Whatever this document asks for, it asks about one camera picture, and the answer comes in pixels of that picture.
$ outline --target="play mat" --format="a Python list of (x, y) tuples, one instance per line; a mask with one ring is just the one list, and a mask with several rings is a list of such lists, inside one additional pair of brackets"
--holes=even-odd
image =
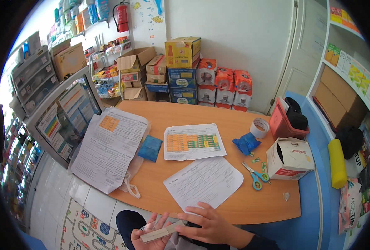
[(65, 214), (61, 250), (126, 250), (120, 232), (94, 217), (71, 198)]

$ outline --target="red fire extinguisher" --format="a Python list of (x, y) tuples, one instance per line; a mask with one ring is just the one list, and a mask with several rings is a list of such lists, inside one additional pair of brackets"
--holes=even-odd
[(115, 15), (113, 13), (113, 18), (115, 25), (117, 26), (117, 32), (125, 32), (129, 30), (128, 27), (128, 17), (127, 17), (127, 6), (121, 2), (120, 4), (114, 6), (113, 10), (117, 9), (117, 19), (115, 19)]

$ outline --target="dark sleeve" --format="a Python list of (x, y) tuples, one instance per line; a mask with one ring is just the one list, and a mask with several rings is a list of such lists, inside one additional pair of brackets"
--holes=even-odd
[(277, 243), (273, 240), (269, 240), (267, 238), (254, 235), (252, 240), (249, 242), (249, 244), (239, 250), (279, 250), (279, 247), (277, 246)]

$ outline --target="roll of tape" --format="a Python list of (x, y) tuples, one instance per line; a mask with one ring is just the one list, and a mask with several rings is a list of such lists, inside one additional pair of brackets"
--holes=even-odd
[(264, 121), (261, 118), (254, 119), (252, 126), (250, 126), (250, 133), (252, 133), (252, 135), (254, 135), (258, 139), (264, 138), (269, 130), (270, 125), (268, 124), (268, 122)]

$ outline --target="wooden table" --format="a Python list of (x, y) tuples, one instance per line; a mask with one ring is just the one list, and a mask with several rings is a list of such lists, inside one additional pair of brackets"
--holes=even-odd
[[(151, 122), (150, 135), (164, 140), (167, 127), (191, 124), (217, 124), (218, 131), (224, 143), (227, 156), (224, 158), (244, 175), (244, 181), (217, 211), (231, 224), (257, 224), (287, 220), (300, 216), (300, 197), (297, 180), (271, 180), (271, 185), (263, 184), (260, 191), (252, 187), (252, 177), (241, 162), (244, 160), (254, 170), (261, 172), (261, 162), (252, 164), (251, 156), (244, 156), (232, 143), (234, 138), (240, 138), (249, 132), (254, 118), (261, 117), (268, 121), (268, 116), (245, 113), (221, 108), (186, 105), (177, 103), (123, 101), (119, 108), (125, 112), (145, 117)], [(258, 139), (261, 144), (253, 150), (255, 157), (267, 162), (266, 151), (274, 139), (271, 132), (264, 139)], [(131, 180), (141, 194), (137, 199), (129, 193), (116, 189), (109, 195), (119, 201), (157, 212), (180, 213), (179, 205), (170, 195), (163, 181), (175, 174), (192, 161), (164, 160), (164, 143), (158, 154), (157, 162), (145, 160), (139, 172)], [(283, 194), (289, 192), (290, 198), (285, 201)]]

